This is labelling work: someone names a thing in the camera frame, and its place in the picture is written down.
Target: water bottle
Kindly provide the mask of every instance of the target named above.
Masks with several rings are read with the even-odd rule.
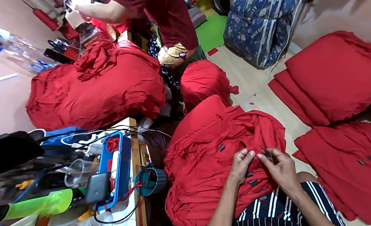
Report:
[[[27,40],[13,34],[10,34],[3,46],[0,45],[0,52],[20,59],[35,73],[51,69],[58,64],[58,62],[44,56],[42,50],[33,47]]]

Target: blue plastic tray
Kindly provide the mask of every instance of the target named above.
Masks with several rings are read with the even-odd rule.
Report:
[[[119,137],[118,143],[118,161],[117,161],[117,176],[115,181],[114,195],[105,202],[98,203],[99,210],[112,208],[118,200],[128,192],[128,181],[130,179],[130,160],[131,160],[131,139],[123,136],[123,133],[118,131],[110,134],[103,140],[102,154],[100,157],[98,173],[108,172],[107,160],[113,159],[113,153],[108,152],[107,144],[109,138]]]

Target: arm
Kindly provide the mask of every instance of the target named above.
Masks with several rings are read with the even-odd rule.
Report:
[[[301,188],[297,178],[294,160],[278,149],[268,148],[267,150],[279,163],[274,165],[263,154],[257,154],[257,157],[268,168],[268,171],[279,187],[282,188],[292,202],[300,209],[308,223],[311,226],[333,226],[303,188]]]
[[[230,174],[223,187],[218,207],[215,210],[208,226],[230,226],[233,222],[234,207],[240,184],[244,182],[247,168],[255,157],[254,151],[243,149],[233,157]]]
[[[107,4],[78,3],[75,8],[87,17],[113,24],[120,23],[130,13],[129,9],[113,0]]]

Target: finger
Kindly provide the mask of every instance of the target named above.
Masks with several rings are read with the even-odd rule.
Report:
[[[248,154],[244,157],[243,164],[250,164],[250,162],[254,159],[255,157],[255,151],[250,151]]]
[[[258,159],[269,169],[271,170],[275,165],[270,161],[265,155],[257,154]]]
[[[288,158],[283,152],[279,151],[277,148],[267,148],[266,150],[269,153],[271,153],[274,157],[276,157],[276,159],[279,162]]]
[[[237,152],[236,153],[236,156],[238,158],[238,160],[243,160],[244,157],[248,154],[248,149],[244,148],[242,149],[241,151]]]

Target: floor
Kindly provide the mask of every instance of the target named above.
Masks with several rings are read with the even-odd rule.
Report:
[[[267,85],[273,79],[273,75],[286,69],[284,62],[293,56],[293,53],[288,52],[283,60],[273,69],[268,81],[262,86],[267,79],[271,68],[265,70],[256,69],[243,58],[232,53],[227,47],[218,48],[218,52],[212,56],[208,56],[208,60],[218,65],[226,72],[227,78],[230,80],[230,85],[237,85],[239,94],[230,95],[233,101],[233,106],[241,105],[243,110],[261,110],[278,119],[286,128],[285,139],[287,142],[286,152],[290,155],[297,151],[294,145],[294,140],[310,130],[310,127],[305,125],[300,119],[295,116],[289,108],[272,92]],[[316,176],[315,171],[304,162],[293,157],[296,162],[296,171],[307,171]],[[349,222],[344,219],[347,226],[366,225],[360,220]]]

